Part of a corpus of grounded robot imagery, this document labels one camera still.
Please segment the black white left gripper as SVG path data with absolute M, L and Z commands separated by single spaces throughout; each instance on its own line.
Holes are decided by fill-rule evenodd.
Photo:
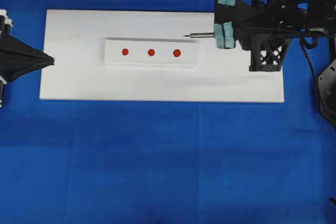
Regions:
M 7 10 L 1 9 L 1 52 L 5 54 L 34 57 L 45 60 L 54 60 L 53 57 L 47 55 L 46 53 L 36 48 L 33 48 L 25 44 L 24 42 L 16 39 L 15 37 L 9 35 L 9 32 L 12 27 L 13 27 L 13 21 L 10 18 L 8 18 Z M 49 66 L 53 66 L 54 64 L 55 64 L 54 61 L 49 61 L 34 65 L 13 67 L 9 70 L 1 70 L 1 107 L 3 106 L 4 85 L 7 82 L 13 82 L 17 78 L 25 74 L 28 74 L 35 70 L 40 70 Z

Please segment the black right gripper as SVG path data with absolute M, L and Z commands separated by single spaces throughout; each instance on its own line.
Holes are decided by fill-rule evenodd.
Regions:
M 285 36 L 281 0 L 215 0 L 214 38 L 218 49 L 233 49 L 236 41 L 251 50 L 249 71 L 280 71 L 291 43 Z M 234 25 L 252 18 L 258 11 L 256 27 Z

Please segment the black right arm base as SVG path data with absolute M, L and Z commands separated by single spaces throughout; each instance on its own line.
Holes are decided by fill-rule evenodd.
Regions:
M 318 76 L 320 114 L 335 127 L 335 60 Z

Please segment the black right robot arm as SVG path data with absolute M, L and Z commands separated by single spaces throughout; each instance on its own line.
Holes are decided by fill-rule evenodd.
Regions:
M 216 46 L 240 44 L 249 71 L 280 71 L 294 38 L 313 49 L 321 37 L 335 37 L 335 0 L 215 0 Z

